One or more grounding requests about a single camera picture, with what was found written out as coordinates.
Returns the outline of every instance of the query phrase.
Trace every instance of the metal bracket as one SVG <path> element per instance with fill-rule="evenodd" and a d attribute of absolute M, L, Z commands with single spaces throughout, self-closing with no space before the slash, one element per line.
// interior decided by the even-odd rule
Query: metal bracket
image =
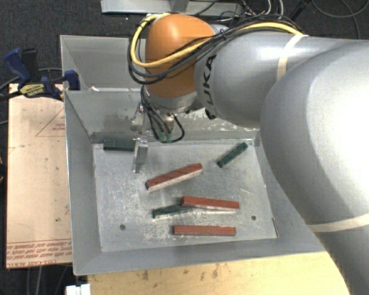
<path fill-rule="evenodd" d="M 141 166 L 145 164 L 148 147 L 148 142 L 146 140 L 140 138 L 137 139 L 137 142 L 135 143 L 133 160 L 134 173 L 139 173 L 141 171 Z"/>

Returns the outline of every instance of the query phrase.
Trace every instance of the blue clamp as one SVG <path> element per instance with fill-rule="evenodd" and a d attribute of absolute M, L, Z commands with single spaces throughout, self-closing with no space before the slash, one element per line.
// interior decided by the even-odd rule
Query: blue clamp
<path fill-rule="evenodd" d="M 4 63 L 8 70 L 21 80 L 18 85 L 18 91 L 28 98 L 50 97 L 55 100 L 62 100 L 63 92 L 57 88 L 48 77 L 42 76 L 39 79 L 39 72 L 36 68 L 36 51 L 32 54 L 34 57 L 31 60 L 29 58 L 28 61 L 31 68 L 35 71 L 29 71 L 26 64 L 22 62 L 21 54 L 20 48 L 15 48 L 7 53 L 4 58 Z M 78 74 L 74 70 L 66 71 L 60 80 L 67 81 L 69 84 L 68 89 L 70 90 L 81 89 Z"/>

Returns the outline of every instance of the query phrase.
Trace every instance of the black cable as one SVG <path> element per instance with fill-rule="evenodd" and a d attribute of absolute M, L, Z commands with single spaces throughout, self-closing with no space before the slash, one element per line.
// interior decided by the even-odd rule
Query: black cable
<path fill-rule="evenodd" d="M 132 79 L 139 83 L 139 84 L 143 84 L 143 85 L 151 85 L 151 84 L 155 84 L 161 80 L 163 80 L 165 77 L 167 77 L 167 75 L 177 69 L 179 69 L 180 67 L 187 65 L 188 63 L 192 62 L 194 59 L 196 59 L 199 55 L 201 55 L 202 53 L 208 51 L 210 48 L 214 47 L 217 43 L 220 43 L 221 41 L 225 41 L 227 39 L 227 37 L 230 37 L 231 35 L 242 35 L 242 34 L 247 34 L 249 32 L 249 30 L 242 30 L 240 31 L 241 28 L 244 28 L 250 24 L 253 23 L 259 23 L 259 22 L 263 22 L 262 20 L 254 20 L 254 19 L 249 19 L 249 20 L 243 20 L 241 22 L 239 22 L 238 24 L 236 24 L 234 27 L 227 29 L 226 31 L 224 31 L 224 34 L 218 33 L 216 35 L 214 35 L 214 37 L 210 38 L 210 40 L 208 40 L 207 42 L 203 43 L 202 45 L 199 46 L 198 49 L 196 49 L 195 51 L 193 51 L 192 53 L 184 56 L 181 60 L 177 61 L 174 65 L 172 65 L 171 67 L 169 67 L 169 69 L 161 72 L 161 73 L 156 73 L 156 74 L 145 74 L 145 73 L 141 73 L 139 72 L 132 63 L 131 60 L 131 56 L 130 56 L 130 47 L 128 49 L 127 52 L 127 60 L 128 60 L 128 64 L 129 64 L 129 73 L 132 77 Z M 288 21 L 282 21 L 282 20 L 275 20 L 275 22 L 277 23 L 284 23 L 286 25 L 290 25 L 291 27 L 294 26 L 292 25 L 291 22 Z M 262 28 L 262 30 L 271 30 L 270 28 Z M 139 80 L 135 74 L 144 77 L 144 78 L 155 78 L 153 80 L 150 81 L 145 81 L 145 80 Z"/>
<path fill-rule="evenodd" d="M 63 281 L 63 278 L 64 278 L 64 275 L 65 275 L 66 271 L 67 271 L 67 266 L 65 266 L 65 268 L 63 269 L 63 272 L 60 275 L 60 279 L 59 279 L 59 282 L 57 283 L 57 286 L 56 286 L 56 290 L 54 292 L 54 295 L 57 295 L 58 294 L 59 289 L 62 286 L 62 281 Z"/>
<path fill-rule="evenodd" d="M 312 0 L 300 0 L 300 2 L 296 5 L 294 11 L 291 13 L 290 18 L 295 21 L 299 14 L 308 6 L 309 2 Z"/>
<path fill-rule="evenodd" d="M 7 95 L 2 95 L 2 96 L 0 96 L 0 102 L 7 101 L 10 98 L 13 98 L 13 97 L 16 97 L 16 96 L 19 96 L 19 95 L 22 95 L 22 93 L 14 92 L 14 93 L 10 93 L 10 94 L 7 94 Z"/>
<path fill-rule="evenodd" d="M 207 6 L 205 9 L 197 12 L 194 14 L 195 17 L 199 17 L 201 14 L 203 14 L 204 12 L 208 11 L 211 7 L 213 7 L 218 1 L 220 0 L 214 0 L 209 6 Z"/>
<path fill-rule="evenodd" d="M 314 7 L 319 11 L 321 12 L 322 14 L 330 17 L 330 14 L 324 12 L 323 10 L 321 10 L 315 3 L 314 3 L 314 0 L 312 0 L 313 2 L 313 5 Z M 360 39 L 361 38 L 361 35 L 360 35 L 360 31 L 359 31 L 359 25 L 358 25 L 358 21 L 357 21 L 357 18 L 355 17 L 353 11 L 351 10 L 350 6 L 344 1 L 344 0 L 340 0 L 340 2 L 342 2 L 344 4 L 344 6 L 348 9 L 348 11 L 353 15 L 352 16 L 352 19 L 354 20 L 354 24 L 355 24 L 355 30 L 357 32 L 357 39 Z"/>
<path fill-rule="evenodd" d="M 41 68 L 41 69 L 39 69 L 39 71 L 48 71 L 48 72 L 50 72 L 50 71 L 58 71 L 58 72 L 62 72 L 62 69 L 61 68 L 52 68 L 52 67 L 49 67 L 49 68 Z M 7 82 L 5 82 L 2 85 L 0 85 L 0 91 L 2 89 L 4 89 L 5 87 L 7 87 L 9 84 L 16 83 L 19 80 L 20 80 L 19 77 L 14 77 L 11 80 L 8 80 Z M 8 123 L 8 120 L 4 120 L 4 121 L 1 121 L 0 122 L 0 125 L 5 125 L 7 123 Z"/>
<path fill-rule="evenodd" d="M 178 127 L 180 128 L 180 130 L 181 130 L 181 135 L 180 135 L 180 137 L 179 138 L 177 138 L 177 139 L 175 139 L 175 140 L 172 140 L 172 142 L 171 143 L 175 143 L 175 142 L 178 142 L 178 141 L 180 141 L 180 140 L 182 140 L 185 136 L 185 129 L 183 128 L 183 126 L 182 126 L 182 124 L 179 122 L 179 120 L 178 120 L 178 118 L 177 118 L 177 116 L 176 115 L 174 115 L 174 117 L 173 117 L 174 119 L 175 119 L 175 122 L 177 123 L 177 125 L 178 125 Z"/>
<path fill-rule="evenodd" d="M 350 14 L 348 15 L 336 15 L 336 14 L 330 14 L 322 9 L 320 9 L 314 2 L 314 0 L 312 0 L 313 6 L 321 13 L 323 13 L 324 15 L 327 15 L 329 17 L 333 17 L 333 18 L 349 18 L 349 17 L 355 17 L 356 15 L 358 15 L 359 13 L 363 12 L 369 5 L 369 0 L 366 1 L 365 5 L 359 9 L 358 11 L 353 12 L 351 10 L 351 8 L 348 6 L 348 4 L 346 2 L 344 2 L 344 0 L 340 0 L 346 7 L 347 9 L 350 11 Z"/>

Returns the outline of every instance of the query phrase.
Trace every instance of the yellow cable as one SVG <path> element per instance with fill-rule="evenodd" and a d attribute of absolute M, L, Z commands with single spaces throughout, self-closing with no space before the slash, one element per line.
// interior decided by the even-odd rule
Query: yellow cable
<path fill-rule="evenodd" d="M 134 37 L 132 39 L 131 48 L 130 48 L 131 60 L 136 65 L 141 66 L 143 68 L 155 68 L 157 66 L 163 65 L 164 63 L 168 63 L 168 62 L 170 62 L 174 59 L 178 59 L 182 56 L 185 56 L 185 55 L 191 53 L 193 50 L 196 50 L 200 45 L 202 45 L 203 43 L 206 42 L 206 41 L 199 42 L 197 44 L 194 44 L 192 46 L 189 46 L 189 47 L 181 50 L 180 52 L 174 53 L 171 56 L 165 57 L 165 58 L 160 59 L 160 60 L 156 60 L 154 62 L 144 63 L 142 61 L 139 61 L 137 59 L 137 56 L 135 55 L 135 48 L 136 48 L 136 45 L 137 45 L 138 37 L 141 34 L 142 30 L 145 28 L 146 24 L 149 23 L 150 21 L 152 21 L 156 18 L 165 17 L 167 15 L 169 15 L 169 13 L 164 13 L 162 15 L 158 15 L 158 14 L 151 15 L 150 17 L 147 17 L 145 20 L 143 20 L 141 25 L 136 30 L 136 32 L 134 34 Z M 275 22 L 255 23 L 255 24 L 248 25 L 244 28 L 241 28 L 239 31 L 250 30 L 252 28 L 278 28 L 280 30 L 284 30 L 284 31 L 286 31 L 288 33 L 291 33 L 291 34 L 303 35 L 300 31 L 297 31 L 296 29 L 292 28 L 291 26 L 285 25 L 283 23 L 275 23 Z"/>

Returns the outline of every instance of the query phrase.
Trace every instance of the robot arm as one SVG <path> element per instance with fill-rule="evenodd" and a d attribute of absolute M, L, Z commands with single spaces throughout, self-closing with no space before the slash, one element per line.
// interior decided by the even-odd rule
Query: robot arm
<path fill-rule="evenodd" d="M 170 129 L 195 101 L 210 118 L 260 128 L 282 189 L 351 293 L 369 294 L 369 41 L 305 36 L 280 21 L 234 30 L 164 15 L 146 61 L 144 103 Z"/>

